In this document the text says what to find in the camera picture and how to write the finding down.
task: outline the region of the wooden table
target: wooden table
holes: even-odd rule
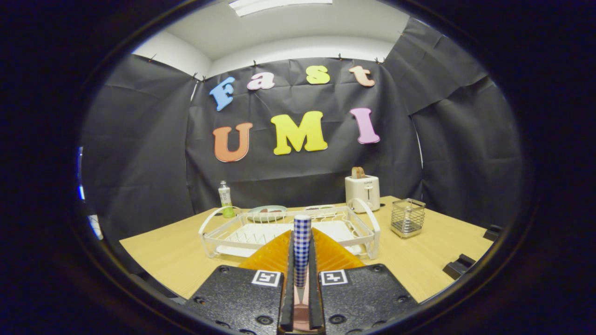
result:
[[[381,198],[381,203],[386,206],[373,212],[381,228],[378,258],[371,260],[361,256],[361,260],[367,265],[385,264],[419,302],[453,283],[453,279],[443,272],[447,263],[457,260],[462,253],[478,260],[492,244],[482,237],[484,228],[427,209],[421,234],[401,239],[389,228],[392,202],[396,200],[391,196]],[[245,259],[229,255],[208,258],[205,254],[198,229],[214,210],[120,242],[157,281],[189,299],[217,266],[237,266]],[[358,216],[371,227],[366,213]],[[215,216],[205,232],[226,220]]]

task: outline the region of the orange letter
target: orange letter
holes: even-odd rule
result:
[[[228,134],[232,131],[232,128],[221,127],[215,129],[213,131],[213,136],[215,137],[215,157],[224,163],[236,162],[244,158],[246,153],[249,152],[249,129],[252,127],[253,124],[249,122],[236,126],[236,130],[240,133],[238,135],[240,137],[240,143],[236,151],[228,150]]]
[[[374,80],[369,79],[367,77],[367,75],[371,74],[371,72],[369,70],[365,70],[362,68],[362,66],[358,65],[358,66],[352,67],[349,71],[352,72],[356,76],[356,80],[360,83],[360,85],[374,86]]]

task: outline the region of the bottle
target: bottle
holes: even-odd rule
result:
[[[229,195],[229,187],[226,185],[226,182],[222,180],[221,186],[219,187],[219,198],[222,201],[222,207],[225,206],[232,206],[232,198]],[[233,208],[226,208],[223,211],[224,218],[233,218],[234,217],[234,209]]]

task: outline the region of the white toaster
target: white toaster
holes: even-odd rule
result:
[[[381,208],[381,194],[378,188],[378,177],[365,176],[364,178],[346,177],[346,202],[353,198],[360,198],[371,210]],[[364,213],[366,210],[358,201],[352,203],[354,212]]]

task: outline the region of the utensil holder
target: utensil holder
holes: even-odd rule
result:
[[[425,207],[425,203],[410,198],[394,201],[391,230],[401,238],[420,234],[424,223]]]

